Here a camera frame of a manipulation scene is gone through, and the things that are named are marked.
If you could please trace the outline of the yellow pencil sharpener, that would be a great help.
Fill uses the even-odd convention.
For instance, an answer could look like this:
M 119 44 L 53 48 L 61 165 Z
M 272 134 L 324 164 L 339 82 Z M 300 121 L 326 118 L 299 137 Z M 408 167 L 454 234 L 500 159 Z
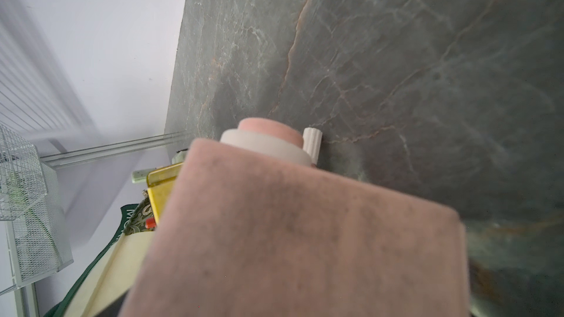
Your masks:
M 156 225 L 160 223 L 174 183 L 179 176 L 183 163 L 173 164 L 152 170 L 146 177 L 147 192 Z

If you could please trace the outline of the cream tote bag green handles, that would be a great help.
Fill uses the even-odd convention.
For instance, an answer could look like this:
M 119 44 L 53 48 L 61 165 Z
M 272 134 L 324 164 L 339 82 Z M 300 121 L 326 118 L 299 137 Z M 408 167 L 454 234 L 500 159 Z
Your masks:
M 47 316 L 117 316 L 151 246 L 155 225 L 147 192 L 120 208 L 120 224 L 107 246 Z

